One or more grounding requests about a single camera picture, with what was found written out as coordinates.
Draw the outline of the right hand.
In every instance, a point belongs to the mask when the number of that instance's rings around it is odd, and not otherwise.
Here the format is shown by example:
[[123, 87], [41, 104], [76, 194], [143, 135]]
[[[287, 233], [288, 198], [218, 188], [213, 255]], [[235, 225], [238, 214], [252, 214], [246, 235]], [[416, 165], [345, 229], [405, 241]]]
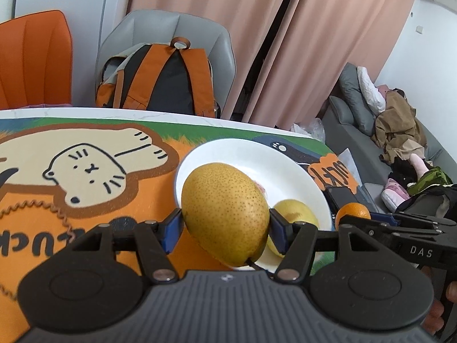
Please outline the right hand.
[[438, 295], [445, 292], [446, 302], [435, 298], [431, 309], [422, 323], [430, 335], [439, 335], [442, 342], [456, 342], [456, 278], [447, 280], [445, 271], [422, 266], [421, 272], [428, 276]]

